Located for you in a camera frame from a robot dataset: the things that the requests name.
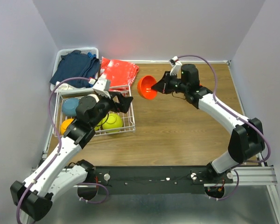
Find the gray floor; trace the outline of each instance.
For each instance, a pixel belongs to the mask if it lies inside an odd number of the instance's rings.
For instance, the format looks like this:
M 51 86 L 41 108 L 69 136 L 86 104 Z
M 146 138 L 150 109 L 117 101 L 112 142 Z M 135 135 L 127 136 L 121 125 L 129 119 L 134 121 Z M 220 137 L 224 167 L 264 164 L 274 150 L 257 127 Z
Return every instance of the gray floor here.
M 76 188 L 59 198 L 38 224 L 274 224 L 278 223 L 265 186 L 239 187 L 216 202 L 205 195 L 110 196 L 103 204 L 78 200 Z

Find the white backdrop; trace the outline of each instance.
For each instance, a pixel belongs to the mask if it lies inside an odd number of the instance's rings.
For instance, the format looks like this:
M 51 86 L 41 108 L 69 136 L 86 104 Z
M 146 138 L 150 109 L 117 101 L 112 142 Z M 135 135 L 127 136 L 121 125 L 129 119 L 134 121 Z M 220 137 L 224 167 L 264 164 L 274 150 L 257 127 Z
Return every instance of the white backdrop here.
M 10 186 L 39 162 L 56 45 L 30 0 L 0 0 L 0 224 L 16 223 Z
M 263 123 L 280 195 L 280 0 L 265 1 L 231 68 L 246 114 Z
M 264 0 L 33 0 L 59 49 L 94 46 L 101 56 L 230 60 Z

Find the screw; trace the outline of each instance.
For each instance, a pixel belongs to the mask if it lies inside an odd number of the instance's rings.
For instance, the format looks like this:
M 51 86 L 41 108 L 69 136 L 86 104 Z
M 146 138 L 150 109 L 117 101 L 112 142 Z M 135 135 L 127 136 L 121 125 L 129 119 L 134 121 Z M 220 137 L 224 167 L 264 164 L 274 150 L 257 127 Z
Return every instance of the screw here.
M 109 175 L 109 174 L 105 174 L 105 175 L 104 175 L 104 180 L 105 180 L 105 181 L 110 180 L 110 175 Z
M 233 178 L 233 174 L 232 173 L 227 173 L 227 178 L 228 179 L 232 179 Z
M 197 179 L 196 173 L 192 173 L 191 178 L 192 178 L 193 181 L 196 180 Z

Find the white plastic basket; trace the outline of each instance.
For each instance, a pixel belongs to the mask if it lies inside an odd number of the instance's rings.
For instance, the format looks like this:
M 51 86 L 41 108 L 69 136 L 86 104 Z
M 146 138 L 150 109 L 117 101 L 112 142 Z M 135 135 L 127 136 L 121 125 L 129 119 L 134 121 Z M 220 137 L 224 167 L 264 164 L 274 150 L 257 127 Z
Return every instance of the white plastic basket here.
M 112 89 L 113 90 L 120 89 L 120 91 L 119 90 L 116 90 L 116 91 L 122 93 L 122 95 L 125 97 L 131 96 L 131 89 L 130 89 L 129 85 L 110 87 L 111 91 L 112 91 Z M 65 116 L 61 111 L 62 104 L 64 103 L 64 101 L 69 98 L 80 99 L 83 96 L 87 96 L 92 93 L 94 93 L 94 90 L 92 88 L 87 88 L 87 89 L 78 90 L 78 91 L 76 91 L 76 90 L 61 91 L 61 92 L 57 93 L 56 106 L 55 106 L 55 112 L 54 112 L 54 123 L 55 123 L 59 133 L 60 133 L 60 127 L 61 127 L 62 122 L 65 121 L 66 119 L 72 118 L 72 117 Z M 121 117 L 121 119 L 123 121 L 123 126 L 120 128 L 108 129 L 108 131 L 117 130 L 117 132 L 113 132 L 113 133 L 108 133 L 106 130 L 104 130 L 102 127 L 100 127 L 100 129 L 98 129 L 96 131 L 95 136 L 107 135 L 107 134 L 117 134 L 117 133 L 124 133 L 124 132 L 135 132 L 136 127 L 135 127 L 133 103 L 131 103 L 131 106 L 127 113 L 119 112 L 116 114 L 118 114 Z
M 57 71 L 58 64 L 61 61 L 61 56 L 67 55 L 67 54 L 73 52 L 74 50 L 80 50 L 81 54 L 88 54 L 90 52 L 93 55 L 96 54 L 97 58 L 98 58 L 98 49 L 97 48 L 71 48 L 71 49 L 60 50 L 60 51 L 58 51 L 57 56 L 56 56 L 52 77 L 55 74 L 55 72 Z M 55 85 L 51 84 L 51 86 L 50 86 L 51 91 L 53 91 L 54 87 L 55 87 Z

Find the cable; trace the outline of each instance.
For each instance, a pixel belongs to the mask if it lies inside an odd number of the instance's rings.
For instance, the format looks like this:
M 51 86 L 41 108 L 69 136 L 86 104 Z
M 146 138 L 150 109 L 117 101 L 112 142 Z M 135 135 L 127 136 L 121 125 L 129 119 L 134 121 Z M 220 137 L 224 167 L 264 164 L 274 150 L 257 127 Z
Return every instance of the cable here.
M 238 184 L 239 184 L 239 175 L 238 175 L 238 172 L 237 172 L 235 169 L 234 169 L 233 171 L 234 171 L 235 174 L 237 175 L 237 185 L 235 185 L 235 188 L 233 189 L 233 191 L 232 191 L 229 195 L 227 195 L 227 196 L 225 196 L 225 197 L 221 197 L 221 198 L 216 198 L 216 200 L 218 200 L 218 201 L 225 200 L 225 199 L 231 197 L 231 196 L 237 191 L 237 189 L 238 189 Z
M 106 123 L 108 119 L 109 119 L 109 113 L 108 113 L 108 115 L 107 115 L 106 120 L 103 122 L 103 124 Z
M 197 56 L 197 55 L 182 55 L 182 56 L 178 56 L 178 58 L 182 58 L 182 57 L 197 57 L 197 58 L 200 58 L 201 60 L 203 60 L 205 63 L 207 63 L 207 65 L 210 67 L 211 71 L 213 72 L 213 75 L 214 75 L 214 78 L 215 78 L 215 88 L 213 90 L 214 101 L 220 107 L 222 107 L 226 112 L 228 112 L 230 115 L 232 115 L 236 119 L 242 121 L 243 123 L 247 124 L 250 128 L 252 128 L 254 131 L 256 131 L 256 133 L 259 134 L 260 137 L 263 139 L 263 141 L 266 143 L 266 147 L 267 147 L 267 155 L 266 155 L 266 157 L 264 159 L 262 159 L 262 160 L 259 160 L 259 161 L 247 160 L 247 162 L 261 163 L 261 162 L 267 161 L 267 159 L 270 158 L 270 156 L 271 156 L 271 146 L 270 146 L 268 140 L 266 139 L 266 137 L 263 135 L 263 133 L 261 133 L 260 130 L 258 130 L 254 125 L 250 124 L 248 121 L 242 119 L 241 117 L 238 117 L 234 112 L 232 112 L 227 107 L 225 107 L 223 104 L 221 104 L 220 101 L 217 99 L 216 92 L 217 92 L 217 86 L 218 86 L 218 79 L 217 79 L 217 74 L 216 74 L 214 68 L 211 66 L 211 64 L 206 59 L 204 59 L 203 57 L 200 57 L 200 56 Z
M 65 168 L 65 172 L 67 171 L 67 169 L 70 167 L 70 165 L 71 165 L 71 164 L 76 165 L 76 163 L 75 163 L 75 162 L 70 162 L 70 163 L 67 165 L 67 167 Z
M 181 97 L 174 96 L 173 93 L 174 93 L 174 92 L 172 92 L 171 95 L 172 95 L 173 97 L 175 97 L 175 98 L 186 99 L 186 98 L 181 98 Z
M 214 191 L 216 191 L 218 189 L 218 187 L 215 187 L 214 189 L 210 189 L 210 190 L 208 190 L 207 192 L 214 192 Z
M 84 202 L 86 202 L 86 203 L 90 203 L 90 204 L 100 204 L 100 203 L 102 203 L 102 202 L 104 202 L 105 200 L 107 200 L 107 198 L 108 198 L 108 196 L 109 196 L 109 191 L 108 191 L 108 189 L 104 186 L 104 185 L 102 185 L 102 184 L 100 184 L 100 183 L 79 183 L 79 184 L 77 184 L 78 186 L 79 185 L 95 185 L 95 186 L 99 186 L 99 187 L 102 187 L 105 191 L 106 191 L 106 197 L 104 197 L 104 199 L 102 199 L 102 200 L 100 200 L 100 201 L 98 201 L 98 202 L 92 202 L 92 201 L 88 201 L 88 200 L 85 200 L 84 198 L 82 198 L 82 197 L 80 197 L 80 201 L 84 201 Z
M 214 186 L 212 186 L 211 188 L 217 187 L 219 185 L 220 181 L 217 184 L 215 184 Z
M 220 187 L 221 190 L 223 189 L 224 185 L 225 185 L 225 180 L 223 180 L 223 185 Z
M 77 79 L 82 79 L 82 80 L 87 80 L 89 81 L 88 78 L 84 78 L 84 77 L 73 77 L 73 78 L 67 78 L 63 81 L 61 81 L 60 83 L 58 83 L 58 85 L 55 86 L 55 88 L 52 90 L 51 94 L 50 94 L 50 97 L 49 97 L 49 103 L 48 103 L 48 114 L 49 114 L 49 117 L 50 117 L 50 120 L 51 120 L 51 123 L 52 123 L 52 126 L 54 128 L 54 131 L 55 133 L 57 133 L 57 138 L 58 138 L 58 149 L 57 149 L 57 153 L 53 156 L 53 158 L 51 159 L 50 162 L 48 162 L 48 164 L 44 167 L 43 170 L 40 171 L 40 173 L 34 178 L 34 181 L 32 183 L 30 183 L 28 185 L 28 187 L 25 189 L 24 193 L 22 194 L 22 196 L 20 197 L 19 199 L 19 202 L 18 202 L 18 205 L 17 205 L 17 210 L 16 210 L 16 219 L 17 219 L 17 223 L 18 224 L 23 224 L 20 220 L 20 211 L 21 211 L 21 205 L 23 203 L 23 200 L 26 196 L 26 194 L 29 192 L 29 190 L 32 188 L 33 184 L 36 183 L 36 181 L 43 175 L 43 173 L 48 169 L 48 167 L 50 167 L 50 165 L 54 162 L 54 160 L 56 159 L 56 157 L 58 156 L 60 150 L 61 150 L 61 136 L 59 134 L 59 131 L 57 130 L 57 127 L 56 125 L 54 124 L 54 121 L 53 121 L 53 118 L 52 118 L 52 115 L 51 115 L 51 111 L 50 111 L 50 104 L 51 104 L 51 100 L 52 100 L 52 97 L 55 93 L 55 91 L 57 90 L 57 88 L 62 85 L 63 83 L 65 82 L 68 82 L 70 80 L 77 80 Z

